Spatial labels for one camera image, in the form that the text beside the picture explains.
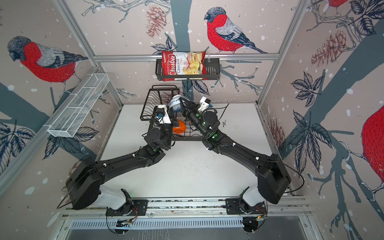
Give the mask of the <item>orange plastic bowl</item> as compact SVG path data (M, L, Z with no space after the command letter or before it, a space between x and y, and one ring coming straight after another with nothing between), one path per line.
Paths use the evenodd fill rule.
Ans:
M183 134L186 131L187 127L186 124L178 120L178 123L173 127L173 133L175 134Z

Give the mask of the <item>blue floral ceramic bowl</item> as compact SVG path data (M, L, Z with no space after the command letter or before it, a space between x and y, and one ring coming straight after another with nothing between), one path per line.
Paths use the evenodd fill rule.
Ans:
M169 114L171 115L177 115L178 113L182 113L182 108L181 108L181 101L180 98L182 98L182 95L175 95L171 99L169 103Z

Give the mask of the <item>black wire dish rack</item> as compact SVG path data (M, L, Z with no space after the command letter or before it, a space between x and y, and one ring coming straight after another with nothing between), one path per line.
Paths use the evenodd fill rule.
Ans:
M148 130L160 127L155 117L156 108L158 105L169 106L171 99L175 95L183 95L181 90L175 85L153 85L149 89L140 116L141 121L149 122ZM197 131L191 122L186 121L186 118L182 113L178 113L174 116L174 118L183 121L187 127L183 134L174 133L177 141L201 141L203 139L203 136Z

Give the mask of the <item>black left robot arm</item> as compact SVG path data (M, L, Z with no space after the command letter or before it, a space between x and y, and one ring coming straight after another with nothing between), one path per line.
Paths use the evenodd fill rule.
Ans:
M85 209L102 196L106 197L108 208L122 208L130 200L127 191L110 190L112 194L108 195L102 185L127 172L157 164L171 149L172 136L173 125L162 124L151 129L144 137L147 145L133 153L105 161L82 161L66 182L73 209Z

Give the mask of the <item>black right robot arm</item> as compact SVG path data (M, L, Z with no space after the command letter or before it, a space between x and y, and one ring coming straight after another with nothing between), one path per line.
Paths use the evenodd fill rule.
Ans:
M261 197L277 204L291 183L291 177L281 158L257 153L232 140L219 130L217 113L182 98L179 99L183 116L201 133L209 151L229 157L246 167L258 178Z

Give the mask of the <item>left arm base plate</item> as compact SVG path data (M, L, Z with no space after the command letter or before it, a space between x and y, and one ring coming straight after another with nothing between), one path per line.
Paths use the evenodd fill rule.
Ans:
M107 208L106 216L107 217L123 217L123 216L145 216L148 200L132 200L125 203L122 207L117 210L113 210L111 208Z

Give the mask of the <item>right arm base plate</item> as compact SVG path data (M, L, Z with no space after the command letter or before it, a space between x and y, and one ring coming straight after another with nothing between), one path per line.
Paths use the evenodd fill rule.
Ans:
M244 200L240 198L227 198L225 199L224 208L227 215L266 215L267 206L264 202L258 203L251 207Z

